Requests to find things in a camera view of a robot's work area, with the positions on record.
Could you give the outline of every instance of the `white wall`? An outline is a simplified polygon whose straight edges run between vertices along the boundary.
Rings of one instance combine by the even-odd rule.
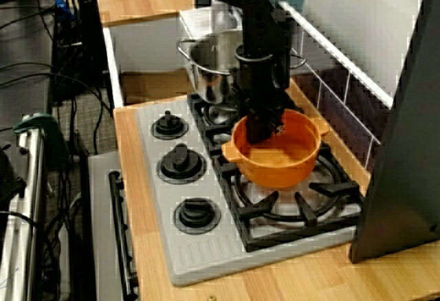
[[[391,96],[421,0],[305,0],[302,14]]]

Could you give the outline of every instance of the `tile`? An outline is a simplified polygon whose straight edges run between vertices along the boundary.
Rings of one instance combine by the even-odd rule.
[[[390,110],[353,76],[349,82],[346,105],[357,115],[374,136],[380,140]]]
[[[294,80],[302,92],[309,98],[310,102],[316,107],[318,104],[320,81],[311,72],[294,76]]]
[[[302,55],[314,71],[334,69],[339,62],[307,32],[302,41]]]
[[[366,165],[366,169],[372,173],[374,169],[374,164],[376,162],[377,155],[379,154],[380,145],[376,141],[373,141],[373,145],[371,147],[370,158],[368,159],[368,164]]]
[[[332,69],[323,69],[319,71],[319,76],[341,100],[344,100],[347,79],[349,77],[349,71],[345,67],[340,63],[336,63]]]
[[[319,111],[357,160],[365,165],[371,136],[326,87],[322,87],[321,90]]]

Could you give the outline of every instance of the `oven handle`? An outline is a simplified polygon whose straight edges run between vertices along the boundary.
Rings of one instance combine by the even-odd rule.
[[[111,204],[113,206],[113,221],[115,223],[116,246],[118,248],[119,271],[122,283],[122,295],[124,301],[135,301],[138,295],[134,292],[134,288],[138,286],[138,277],[136,273],[131,272],[130,262],[132,258],[129,256],[127,246],[127,237],[125,231],[128,229],[124,223],[121,203],[124,199],[121,197],[120,191],[124,188],[123,183],[118,181],[119,172],[113,171],[109,173]]]

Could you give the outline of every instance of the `oven door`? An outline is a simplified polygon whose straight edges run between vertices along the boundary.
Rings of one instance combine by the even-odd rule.
[[[134,261],[131,260],[133,248],[130,230],[124,228],[128,227],[127,207],[125,200],[116,201],[114,195],[119,192],[116,196],[124,199],[124,190],[120,183],[111,186],[109,175],[112,172],[117,172],[113,173],[114,177],[120,173],[117,151],[89,158],[96,299],[136,300],[138,288]]]

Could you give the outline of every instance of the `orange pot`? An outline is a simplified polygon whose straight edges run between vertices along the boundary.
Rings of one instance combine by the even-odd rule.
[[[232,131],[230,142],[221,146],[224,157],[237,164],[250,181],[268,188],[287,188],[301,182],[312,172],[321,144],[329,128],[318,118],[308,118],[285,110],[285,132],[258,144],[246,140],[246,120]]]

